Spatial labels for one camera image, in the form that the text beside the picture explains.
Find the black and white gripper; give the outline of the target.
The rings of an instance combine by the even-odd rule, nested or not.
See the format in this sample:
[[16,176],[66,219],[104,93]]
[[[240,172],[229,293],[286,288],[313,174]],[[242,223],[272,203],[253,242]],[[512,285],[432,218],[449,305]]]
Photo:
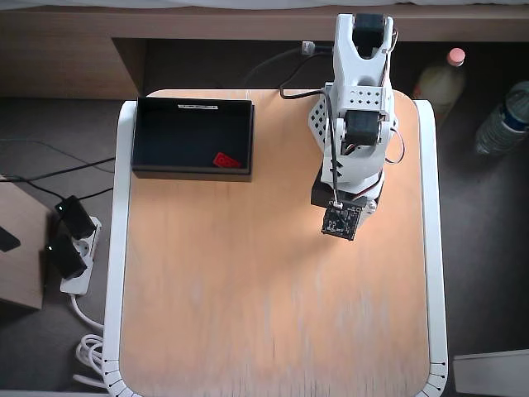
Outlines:
[[383,175],[371,189],[358,194],[338,191],[338,199],[342,207],[333,206],[334,192],[329,184],[321,182],[322,172],[319,171],[312,185],[311,205],[324,208],[323,227],[360,227],[377,210],[380,195],[384,185]]

